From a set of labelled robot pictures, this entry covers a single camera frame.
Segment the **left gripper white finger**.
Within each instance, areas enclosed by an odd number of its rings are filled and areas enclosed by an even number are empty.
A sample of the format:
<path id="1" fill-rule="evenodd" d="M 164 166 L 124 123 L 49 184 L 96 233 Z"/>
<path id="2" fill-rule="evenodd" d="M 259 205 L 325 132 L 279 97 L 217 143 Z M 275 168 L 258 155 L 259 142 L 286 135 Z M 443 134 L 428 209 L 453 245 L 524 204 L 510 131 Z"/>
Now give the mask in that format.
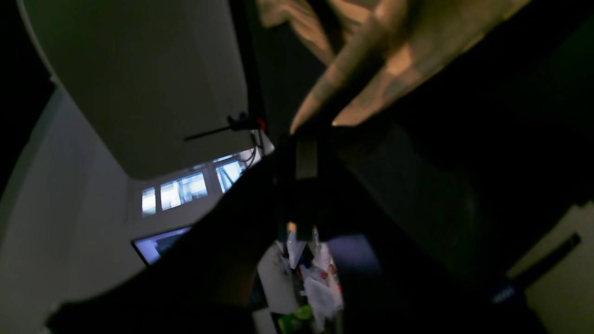
<path id="1" fill-rule="evenodd" d="M 320 138 L 314 131 L 298 131 L 278 148 L 278 228 L 288 239 L 288 224 L 295 225 L 295 239 L 310 241 L 318 222 Z"/>

